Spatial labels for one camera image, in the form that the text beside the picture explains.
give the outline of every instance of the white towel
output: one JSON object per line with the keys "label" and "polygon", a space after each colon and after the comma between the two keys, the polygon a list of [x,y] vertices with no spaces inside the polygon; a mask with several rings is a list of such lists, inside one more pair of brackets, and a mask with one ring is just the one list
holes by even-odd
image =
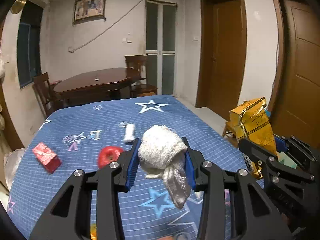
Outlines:
{"label": "white towel", "polygon": [[187,146],[165,125],[155,125],[142,137],[138,156],[146,179],[162,179],[174,205],[182,209],[191,188],[184,171]]}

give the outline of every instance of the orange object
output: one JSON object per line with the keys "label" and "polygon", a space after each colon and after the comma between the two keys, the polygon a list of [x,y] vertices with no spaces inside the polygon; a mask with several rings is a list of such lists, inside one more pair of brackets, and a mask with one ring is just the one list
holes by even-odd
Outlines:
{"label": "orange object", "polygon": [[161,237],[157,240],[173,240],[173,236],[164,236],[164,237]]}
{"label": "orange object", "polygon": [[102,169],[104,166],[111,162],[115,162],[119,155],[123,152],[123,149],[116,146],[104,147],[98,157],[98,167]]}
{"label": "orange object", "polygon": [[92,224],[90,227],[91,240],[97,240],[97,224]]}

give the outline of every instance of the blue bedsheet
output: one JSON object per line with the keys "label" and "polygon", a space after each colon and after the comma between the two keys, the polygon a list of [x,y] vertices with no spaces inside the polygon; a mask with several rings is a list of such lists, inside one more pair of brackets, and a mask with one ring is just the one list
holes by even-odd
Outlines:
{"label": "blue bedsheet", "polygon": [[[180,137],[186,136],[192,149],[201,151],[206,160],[221,168],[237,171],[245,167],[242,154],[237,149],[172,96],[104,101],[61,109],[46,119],[32,140],[12,184],[8,214],[26,238],[74,170],[97,170],[97,156],[105,146],[119,146],[124,150],[131,148],[122,141],[125,129],[118,124],[123,121],[135,124],[137,138],[142,138],[153,125],[166,125]],[[62,161],[51,175],[32,152],[39,142],[44,142]],[[144,176],[145,172],[139,167],[131,191],[119,194],[126,240],[157,239],[167,235],[175,236],[175,239],[181,239],[178,236],[195,239],[202,194],[192,192],[184,208],[178,210],[162,181],[146,180]],[[95,222],[95,203],[96,193],[92,200],[92,223]]]}

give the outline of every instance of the glass door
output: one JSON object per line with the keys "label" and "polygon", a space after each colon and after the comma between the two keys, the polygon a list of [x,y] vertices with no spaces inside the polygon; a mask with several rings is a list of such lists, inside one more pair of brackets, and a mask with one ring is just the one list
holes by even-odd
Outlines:
{"label": "glass door", "polygon": [[147,78],[159,95],[173,94],[176,11],[176,4],[146,2]]}

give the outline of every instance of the floor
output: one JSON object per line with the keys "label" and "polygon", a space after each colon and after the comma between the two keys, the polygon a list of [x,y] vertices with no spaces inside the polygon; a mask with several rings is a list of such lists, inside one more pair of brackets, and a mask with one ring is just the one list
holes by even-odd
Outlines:
{"label": "floor", "polygon": [[4,206],[5,210],[7,210],[8,200],[9,200],[9,196],[7,196],[0,189],[0,201],[1,201],[2,205]]}
{"label": "floor", "polygon": [[[207,107],[195,108],[192,104],[190,104],[183,98],[177,98],[177,100],[179,100],[182,104],[189,108],[193,113],[195,113],[202,121],[204,121],[217,133],[219,133],[220,135],[222,134],[226,120],[224,120],[221,116],[214,113]],[[7,209],[8,199],[9,197],[0,190],[0,200],[5,209]]]}

